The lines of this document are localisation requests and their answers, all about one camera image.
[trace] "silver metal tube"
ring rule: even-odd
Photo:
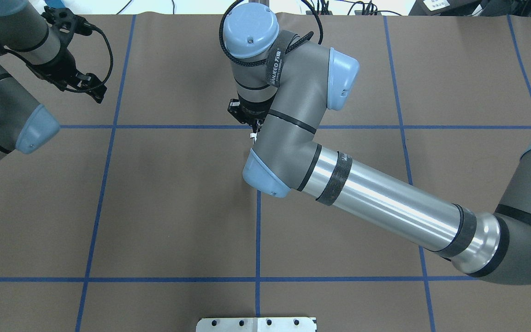
[[[49,28],[50,33],[42,45],[32,51],[19,52],[32,65],[42,65],[54,59],[61,51],[61,40]]]
[[[331,165],[335,166],[333,159],[337,160],[337,152],[323,148],[303,191],[314,197],[323,192],[333,172]],[[455,205],[355,160],[333,206],[432,251],[451,244],[460,226]]]
[[[491,261],[499,247],[501,227],[490,213],[477,214],[477,230],[468,248],[452,257],[452,264],[462,273],[475,273]]]

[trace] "metal plate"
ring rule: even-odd
[[[196,332],[316,332],[317,319],[309,317],[201,319]]]

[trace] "blue tape grid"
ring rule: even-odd
[[[388,31],[388,20],[386,16],[383,16],[384,20],[384,30],[386,34],[386,47],[388,49],[388,61],[390,62],[390,73],[392,75],[392,86],[395,92],[395,103],[396,103],[396,113],[399,118],[399,129],[401,131],[401,140],[403,145],[403,153],[405,157],[405,166],[407,168],[407,179],[409,184],[413,185],[413,176],[411,175],[411,163],[409,162],[409,151],[407,150],[407,137],[405,136],[405,127],[403,124],[403,115],[401,112],[401,100],[399,99],[399,89],[396,85],[396,72],[394,59],[392,57],[392,48],[390,47],[390,35]],[[434,309],[431,304],[431,293],[430,293],[430,282],[427,279],[427,267],[425,266],[425,255],[423,253],[423,248],[419,247],[419,257],[421,259],[421,271],[423,274],[423,283],[425,286],[425,301],[427,303],[427,313],[430,319],[430,328],[431,332],[436,332],[436,323],[434,320]]]
[[[497,126],[497,125],[406,125],[403,122],[401,103],[398,93],[398,85],[396,80],[396,72],[394,66],[394,57],[392,55],[392,48],[390,44],[390,35],[388,28],[388,21],[386,17],[383,18],[386,46],[388,49],[388,56],[390,62],[390,73],[392,75],[392,83],[395,94],[396,110],[398,114],[398,125],[322,125],[319,128],[323,130],[400,130],[403,145],[403,152],[405,158],[405,165],[407,168],[407,178],[409,183],[413,185],[413,176],[411,173],[411,164],[407,151],[407,140],[405,136],[406,130],[531,130],[531,126]],[[429,276],[427,274],[425,255],[423,248],[419,247],[419,257],[422,269],[422,276],[404,276],[404,277],[262,277],[261,276],[261,192],[257,191],[257,213],[256,213],[256,228],[255,228],[255,277],[223,277],[223,278],[96,278],[90,277],[91,263],[93,261],[93,254],[95,249],[95,240],[97,238],[97,230],[99,227],[101,208],[103,204],[107,176],[110,167],[110,160],[112,158],[112,149],[114,145],[114,137],[116,130],[126,129],[199,129],[199,130],[247,130],[248,126],[244,125],[193,125],[193,124],[118,124],[118,115],[120,113],[120,103],[122,101],[122,92],[124,90],[124,81],[126,78],[126,70],[130,54],[130,47],[134,33],[136,16],[133,16],[130,26],[130,36],[126,50],[126,58],[124,61],[124,68],[122,71],[122,80],[120,82],[120,91],[118,93],[118,102],[116,104],[116,111],[114,113],[114,120],[112,124],[65,124],[61,128],[64,129],[111,129],[110,142],[106,157],[106,165],[101,183],[100,196],[98,207],[95,215],[93,233],[91,236],[91,244],[89,255],[87,258],[86,273],[83,278],[65,278],[65,277],[0,277],[0,282],[61,282],[61,283],[82,283],[82,298],[80,300],[79,311],[76,321],[76,332],[80,331],[80,326],[83,317],[83,311],[86,304],[87,286],[90,283],[127,283],[127,282],[147,282],[147,283],[177,283],[177,282],[251,282],[255,284],[255,315],[261,315],[260,310],[260,284],[261,282],[424,282],[426,302],[428,307],[428,316],[430,319],[430,327],[432,332],[436,331],[434,322],[433,309],[431,304],[431,293],[429,282],[440,281],[476,281],[476,279],[468,276]],[[522,71],[525,84],[529,96],[531,98],[531,84],[525,67],[523,65],[522,57],[520,55],[518,43],[516,41],[515,32],[512,25],[511,17],[507,16],[507,21],[512,37],[512,42],[516,55],[518,57],[519,67]]]
[[[525,86],[527,87],[527,91],[530,94],[530,98],[531,98],[531,84],[530,84],[530,80],[527,78],[527,74],[525,73],[525,68],[524,68],[523,61],[522,61],[522,55],[520,55],[520,49],[518,47],[518,41],[516,40],[516,32],[513,30],[511,15],[507,15],[507,23],[509,25],[509,32],[511,32],[511,34],[512,34],[513,47],[516,50],[516,56],[518,57],[518,62],[519,62],[519,65],[520,65],[520,69],[522,70],[522,75],[524,77]]]
[[[81,322],[83,317],[83,310],[85,308],[85,300],[87,295],[87,286],[89,285],[91,262],[93,261],[93,251],[95,249],[95,240],[97,239],[97,229],[100,224],[101,206],[104,202],[104,193],[106,191],[106,183],[108,180],[108,171],[110,169],[110,160],[112,159],[112,149],[114,148],[114,137],[116,136],[116,126],[118,124],[118,115],[120,114],[120,105],[122,103],[122,92],[124,91],[124,81],[126,80],[126,69],[128,68],[128,59],[130,56],[130,47],[132,45],[132,37],[135,32],[136,15],[133,15],[130,23],[130,36],[128,38],[128,46],[126,47],[126,56],[124,58],[124,68],[122,68],[122,78],[120,80],[120,89],[118,90],[118,100],[116,101],[116,112],[114,112],[114,122],[112,123],[112,133],[110,134],[110,143],[108,145],[108,154],[106,157],[106,166],[104,168],[104,176],[101,181],[100,197],[97,202],[97,212],[95,212],[95,222],[93,225],[93,233],[91,235],[91,244],[89,247],[89,255],[87,256],[87,266],[85,271],[85,278],[83,281],[82,297],[79,302],[79,311],[77,313],[77,321],[75,323],[75,332],[81,329]]]

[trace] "label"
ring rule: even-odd
[[[423,3],[430,11],[436,11],[449,6],[447,0],[423,0]]]

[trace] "cable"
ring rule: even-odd
[[[311,12],[313,13],[314,19],[316,19],[316,21],[317,21],[317,25],[319,26],[319,42],[318,42],[318,44],[320,45],[323,42],[323,25],[321,24],[321,20],[319,19],[318,14],[314,10],[314,7],[307,0],[301,0],[301,1],[311,10]],[[241,2],[243,2],[243,0],[236,0],[235,2],[233,2],[229,6],[229,8],[227,8],[225,13],[223,14],[223,18],[221,19],[221,24],[220,24],[220,26],[218,28],[218,40],[219,40],[219,42],[221,44],[221,49],[223,50],[225,55],[227,55],[227,57],[230,59],[230,61],[232,61],[233,63],[236,63],[237,65],[242,65],[243,67],[255,67],[257,65],[263,65],[264,63],[266,63],[265,59],[262,59],[262,60],[259,60],[259,61],[253,61],[253,62],[246,62],[246,61],[242,61],[240,59],[237,59],[232,54],[230,54],[230,52],[227,50],[227,47],[225,46],[225,41],[224,41],[224,38],[223,38],[223,30],[224,30],[224,26],[225,26],[225,19],[227,18],[228,14],[232,11],[232,9],[235,8]],[[297,42],[295,42],[295,44],[293,44],[292,46],[289,46],[286,49],[286,53],[288,53],[291,50],[295,49],[296,47],[301,45],[303,42],[306,42],[307,40],[310,40],[310,38],[312,38],[313,34],[314,34],[314,32],[310,31],[304,37],[302,37]]]
[[[132,2],[132,0],[129,0],[129,2],[128,2],[126,5],[124,5],[124,7],[122,7],[122,9],[120,9],[120,11],[118,11],[118,12],[116,13],[116,15],[118,15],[118,14],[121,13],[124,9],[126,9],[126,7],[128,7],[128,5],[130,5],[131,2]]]
[[[522,8],[522,11],[519,12],[520,16],[524,15],[525,9],[527,8],[527,4],[529,3],[528,0],[524,0],[524,8]]]
[[[329,11],[329,2],[327,1],[327,4],[325,5],[325,15],[331,15],[331,12]]]
[[[110,46],[110,42],[108,40],[108,37],[106,36],[106,34],[101,31],[100,28],[98,28],[97,26],[91,24],[91,29],[97,33],[99,33],[103,38],[104,38],[104,42],[106,42],[106,46],[108,48],[108,53],[110,54],[110,67],[108,69],[108,73],[106,74],[106,77],[101,81],[100,84],[98,84],[97,86],[94,86],[93,88],[88,88],[88,89],[84,89],[84,90],[75,90],[75,89],[69,89],[67,88],[66,86],[63,86],[62,84],[60,84],[59,82],[56,82],[55,80],[53,80],[52,78],[49,78],[49,77],[46,77],[44,76],[44,79],[53,84],[54,86],[56,86],[57,88],[61,89],[61,90],[64,90],[64,91],[68,91],[68,92],[72,92],[72,93],[86,93],[86,92],[90,92],[90,91],[93,91],[95,89],[98,89],[100,88],[101,86],[104,86],[104,84],[106,84],[106,82],[108,82],[109,78],[110,78],[110,74],[112,74],[112,69],[114,68],[114,54],[112,54],[112,47]],[[13,50],[9,50],[8,48],[6,48],[6,51],[9,53],[9,54],[12,54],[14,55],[15,57],[21,59],[21,61],[23,61],[26,65],[28,65],[28,67],[32,67],[32,63],[30,63],[26,58],[24,58],[23,56],[19,55],[18,53],[16,53],[15,51]]]
[[[357,4],[360,4],[362,5],[362,12],[364,11],[364,7],[366,6],[366,4],[364,4],[362,1],[356,1],[356,2],[352,2],[352,6],[349,8],[348,10],[348,15],[352,12],[352,9],[354,8],[354,6],[356,6]]]
[[[391,12],[391,13],[396,13],[396,15],[402,16],[400,13],[397,13],[394,11],[373,11],[373,12],[370,12],[369,15],[376,15],[376,13],[379,13],[379,12]]]

